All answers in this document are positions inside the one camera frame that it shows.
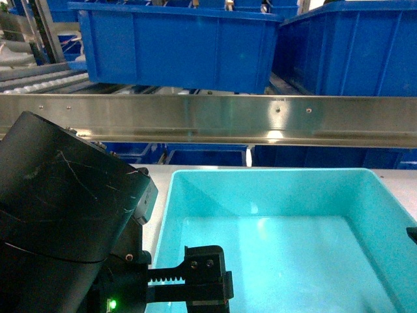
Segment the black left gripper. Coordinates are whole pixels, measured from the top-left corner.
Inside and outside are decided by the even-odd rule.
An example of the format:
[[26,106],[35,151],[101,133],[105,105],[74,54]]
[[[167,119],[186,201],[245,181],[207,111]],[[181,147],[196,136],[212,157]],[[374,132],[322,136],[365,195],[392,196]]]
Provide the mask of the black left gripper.
[[188,312],[230,311],[233,276],[221,246],[186,246],[176,267],[148,270],[151,262],[143,250],[143,226],[131,218],[78,312],[144,312],[146,303],[168,302],[184,302]]

